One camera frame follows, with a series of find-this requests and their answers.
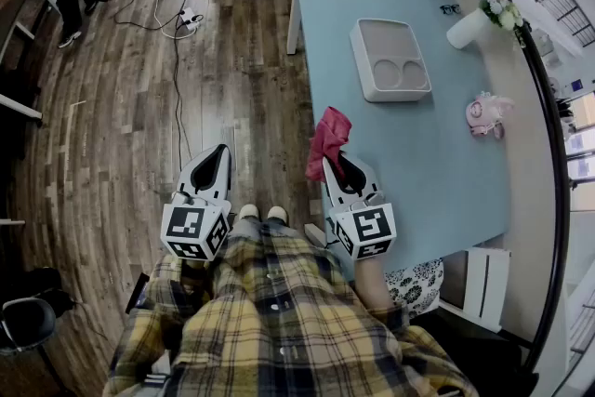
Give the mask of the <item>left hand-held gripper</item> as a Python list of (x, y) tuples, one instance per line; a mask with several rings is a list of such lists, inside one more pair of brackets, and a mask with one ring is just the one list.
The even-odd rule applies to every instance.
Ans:
[(175, 257), (213, 261), (231, 230), (231, 152), (219, 144), (186, 164), (178, 191), (164, 205), (160, 239)]

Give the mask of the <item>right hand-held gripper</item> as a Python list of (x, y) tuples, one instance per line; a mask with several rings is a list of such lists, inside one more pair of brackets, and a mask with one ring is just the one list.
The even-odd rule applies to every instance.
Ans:
[[(324, 179), (332, 205), (333, 234), (352, 260), (386, 255), (396, 237), (393, 208), (380, 189), (374, 169), (354, 154), (343, 152), (336, 165), (323, 159)], [(341, 205), (347, 196), (363, 200)]]

